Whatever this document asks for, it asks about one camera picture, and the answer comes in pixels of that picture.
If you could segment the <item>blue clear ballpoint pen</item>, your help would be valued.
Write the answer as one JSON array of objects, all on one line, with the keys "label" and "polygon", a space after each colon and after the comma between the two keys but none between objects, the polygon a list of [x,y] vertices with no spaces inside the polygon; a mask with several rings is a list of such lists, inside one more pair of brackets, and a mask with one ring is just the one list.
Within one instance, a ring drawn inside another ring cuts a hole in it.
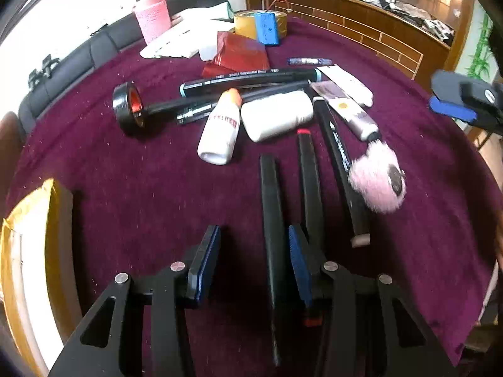
[{"label": "blue clear ballpoint pen", "polygon": [[324,58],[289,58],[289,66],[331,66],[332,60]]}]

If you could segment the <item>black electrical tape roll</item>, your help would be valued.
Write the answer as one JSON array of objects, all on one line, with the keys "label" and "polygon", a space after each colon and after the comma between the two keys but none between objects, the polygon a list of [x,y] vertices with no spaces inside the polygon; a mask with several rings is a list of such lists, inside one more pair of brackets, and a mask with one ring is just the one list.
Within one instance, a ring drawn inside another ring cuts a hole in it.
[{"label": "black electrical tape roll", "polygon": [[116,86],[112,105],[121,130],[128,136],[138,134],[145,125],[146,115],[137,87],[132,82]]}]

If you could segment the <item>blue battery pack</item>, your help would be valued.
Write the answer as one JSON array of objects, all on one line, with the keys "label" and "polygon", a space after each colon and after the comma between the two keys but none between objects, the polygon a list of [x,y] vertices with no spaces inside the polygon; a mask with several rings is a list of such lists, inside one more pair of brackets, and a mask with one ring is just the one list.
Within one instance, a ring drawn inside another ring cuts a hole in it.
[{"label": "blue battery pack", "polygon": [[271,11],[257,11],[254,15],[257,40],[267,46],[280,44],[276,15]]}]

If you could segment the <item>white bottle orange cap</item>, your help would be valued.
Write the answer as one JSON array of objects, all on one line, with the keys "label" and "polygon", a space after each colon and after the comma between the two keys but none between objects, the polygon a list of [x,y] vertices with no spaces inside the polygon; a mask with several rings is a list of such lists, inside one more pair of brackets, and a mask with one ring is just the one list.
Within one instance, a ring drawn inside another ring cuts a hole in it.
[{"label": "white bottle orange cap", "polygon": [[224,91],[206,121],[198,156],[213,165],[225,165],[231,160],[240,129],[242,99],[237,89]]}]

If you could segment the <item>black marker red end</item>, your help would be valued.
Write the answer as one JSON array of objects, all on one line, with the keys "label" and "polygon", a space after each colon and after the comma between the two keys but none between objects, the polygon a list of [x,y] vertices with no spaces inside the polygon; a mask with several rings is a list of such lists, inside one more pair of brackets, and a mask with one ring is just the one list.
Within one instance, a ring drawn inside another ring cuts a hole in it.
[{"label": "black marker red end", "polygon": [[297,150],[299,161],[299,177],[301,188],[301,210],[303,215],[302,228],[306,238],[300,243],[303,269],[297,273],[299,294],[306,305],[306,320],[308,327],[321,325],[321,309],[319,299],[321,292],[315,286],[315,280],[320,274],[320,264],[316,255],[320,252],[323,235],[323,206],[321,200],[321,185],[315,156],[315,148],[310,131],[300,128],[297,131]]}]

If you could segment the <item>white cylindrical container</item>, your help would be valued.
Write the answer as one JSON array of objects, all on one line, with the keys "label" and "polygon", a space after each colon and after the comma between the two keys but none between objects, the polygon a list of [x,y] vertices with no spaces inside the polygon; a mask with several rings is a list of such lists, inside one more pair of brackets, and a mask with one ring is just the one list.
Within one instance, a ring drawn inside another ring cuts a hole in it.
[{"label": "white cylindrical container", "polygon": [[248,102],[240,114],[248,137],[260,142],[309,122],[314,107],[303,90],[296,90]]}]

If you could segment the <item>gold-lined white tray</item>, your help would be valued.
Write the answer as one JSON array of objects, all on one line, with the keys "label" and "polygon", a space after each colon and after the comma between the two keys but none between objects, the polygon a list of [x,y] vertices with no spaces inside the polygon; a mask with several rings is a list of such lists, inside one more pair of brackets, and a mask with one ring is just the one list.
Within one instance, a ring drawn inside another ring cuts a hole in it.
[{"label": "gold-lined white tray", "polygon": [[54,179],[3,220],[1,290],[21,357],[46,376],[83,315],[73,268],[73,194]]}]

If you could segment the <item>wooden cabinet counter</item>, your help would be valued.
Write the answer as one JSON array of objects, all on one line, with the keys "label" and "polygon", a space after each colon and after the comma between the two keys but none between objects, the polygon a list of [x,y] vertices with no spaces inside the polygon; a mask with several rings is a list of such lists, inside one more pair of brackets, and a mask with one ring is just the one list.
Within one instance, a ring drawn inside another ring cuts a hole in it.
[{"label": "wooden cabinet counter", "polygon": [[437,70],[454,70],[469,31],[475,0],[464,0],[452,46],[383,8],[357,0],[246,0],[248,8],[272,8],[345,37],[430,89]]}]

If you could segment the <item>pink-grey cosmetic tube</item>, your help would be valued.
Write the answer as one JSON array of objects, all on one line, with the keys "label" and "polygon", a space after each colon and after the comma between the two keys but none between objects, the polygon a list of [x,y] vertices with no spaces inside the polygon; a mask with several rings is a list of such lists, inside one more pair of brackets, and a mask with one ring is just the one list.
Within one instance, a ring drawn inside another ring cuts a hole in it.
[{"label": "pink-grey cosmetic tube", "polygon": [[362,142],[381,139],[379,127],[367,112],[332,81],[311,83],[310,87],[344,120]]}]

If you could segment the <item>long black teal-tipped marker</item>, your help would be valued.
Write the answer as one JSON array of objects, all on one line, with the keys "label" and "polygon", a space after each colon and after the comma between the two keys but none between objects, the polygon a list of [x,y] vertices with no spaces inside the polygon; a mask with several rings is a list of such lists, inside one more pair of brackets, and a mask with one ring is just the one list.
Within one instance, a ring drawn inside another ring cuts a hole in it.
[{"label": "long black teal-tipped marker", "polygon": [[256,70],[185,82],[180,85],[179,92],[182,97],[207,96],[230,88],[268,87],[302,81],[320,82],[321,79],[322,73],[317,68]]}]

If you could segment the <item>maroon velvet tablecloth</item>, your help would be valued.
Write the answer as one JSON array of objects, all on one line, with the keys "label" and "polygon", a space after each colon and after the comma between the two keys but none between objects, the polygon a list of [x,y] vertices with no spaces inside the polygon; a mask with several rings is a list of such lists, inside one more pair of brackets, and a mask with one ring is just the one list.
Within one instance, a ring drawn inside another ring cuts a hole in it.
[{"label": "maroon velvet tablecloth", "polygon": [[[427,93],[362,46],[291,19],[272,66],[293,55],[333,59],[373,92],[371,115],[406,174],[400,209],[372,219],[371,267],[414,299],[451,361],[478,320],[495,265],[502,200],[489,167],[449,118],[433,113]],[[179,94],[200,77],[198,58],[144,60],[126,50],[84,78],[37,122],[7,197],[13,207],[44,180],[73,193],[73,261],[78,298],[88,309],[122,270],[156,273],[223,226],[206,307],[188,313],[200,376],[275,376],[271,349],[259,157],[277,163],[286,223],[301,219],[295,134],[255,143],[240,132],[230,164],[213,166],[196,149],[203,123],[162,123],[143,139],[114,119],[113,89],[132,81],[147,103]]]}]

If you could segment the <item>brown chair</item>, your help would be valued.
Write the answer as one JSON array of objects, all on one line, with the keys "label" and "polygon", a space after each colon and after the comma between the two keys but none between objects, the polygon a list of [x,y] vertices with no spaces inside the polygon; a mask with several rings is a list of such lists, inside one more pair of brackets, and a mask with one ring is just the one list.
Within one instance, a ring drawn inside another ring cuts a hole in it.
[{"label": "brown chair", "polygon": [[6,213],[6,198],[25,143],[25,131],[13,112],[7,112],[0,125],[0,210]]}]

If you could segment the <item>pink fluffy pompom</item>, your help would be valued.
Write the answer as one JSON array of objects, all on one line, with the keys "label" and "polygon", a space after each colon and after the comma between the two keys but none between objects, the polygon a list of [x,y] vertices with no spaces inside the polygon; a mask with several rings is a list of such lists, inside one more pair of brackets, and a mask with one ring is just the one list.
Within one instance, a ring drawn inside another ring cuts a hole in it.
[{"label": "pink fluffy pompom", "polygon": [[366,151],[351,162],[348,180],[376,213],[398,210],[406,195],[405,173],[396,153],[378,132],[369,135]]}]

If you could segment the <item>black marker white print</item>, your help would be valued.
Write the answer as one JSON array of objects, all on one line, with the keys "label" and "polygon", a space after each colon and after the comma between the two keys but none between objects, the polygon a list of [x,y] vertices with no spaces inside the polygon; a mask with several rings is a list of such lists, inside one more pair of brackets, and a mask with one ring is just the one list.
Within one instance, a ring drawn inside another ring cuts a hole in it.
[{"label": "black marker white print", "polygon": [[328,156],[333,167],[333,174],[339,188],[345,224],[345,232],[353,248],[370,244],[368,208],[362,196],[353,189],[349,181],[351,158],[339,134],[338,125],[330,107],[321,96],[313,98],[315,118],[321,129]]}]

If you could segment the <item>plain black marker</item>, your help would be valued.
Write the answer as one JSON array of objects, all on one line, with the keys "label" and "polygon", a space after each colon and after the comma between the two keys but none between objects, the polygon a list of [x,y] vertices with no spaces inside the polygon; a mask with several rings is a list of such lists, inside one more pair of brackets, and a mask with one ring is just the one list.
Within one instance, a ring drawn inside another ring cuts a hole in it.
[{"label": "plain black marker", "polygon": [[259,158],[263,235],[266,252],[268,290],[271,306],[271,335],[273,362],[279,367],[280,360],[280,297],[283,288],[285,259],[285,235],[280,199],[280,186],[274,158],[261,154]]}]

